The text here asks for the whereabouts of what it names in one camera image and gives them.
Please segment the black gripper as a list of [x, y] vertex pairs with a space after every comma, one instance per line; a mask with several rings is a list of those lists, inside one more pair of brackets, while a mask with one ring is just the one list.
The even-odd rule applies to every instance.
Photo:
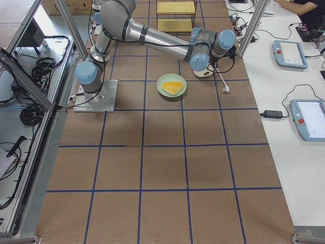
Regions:
[[218, 61], [224, 57], [228, 57], [235, 62], [235, 57], [236, 57], [236, 48], [231, 48], [229, 50], [221, 50], [221, 53], [217, 53], [215, 50], [212, 49], [210, 52], [210, 60], [209, 64], [212, 67], [217, 67], [218, 66]]

